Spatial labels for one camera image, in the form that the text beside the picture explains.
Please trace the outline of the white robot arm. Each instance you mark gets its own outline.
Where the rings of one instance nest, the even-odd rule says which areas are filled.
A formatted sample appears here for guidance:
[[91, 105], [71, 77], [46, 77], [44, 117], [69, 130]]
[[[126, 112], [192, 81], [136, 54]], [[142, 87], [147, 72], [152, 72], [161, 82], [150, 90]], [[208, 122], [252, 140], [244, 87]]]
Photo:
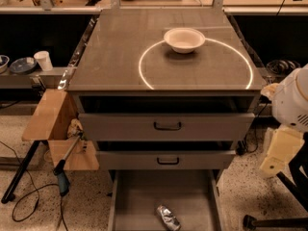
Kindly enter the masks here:
[[296, 68], [279, 84], [261, 90], [272, 105], [272, 116], [280, 123], [265, 134], [260, 159], [261, 175], [270, 178], [281, 172], [304, 145], [308, 132], [308, 65]]

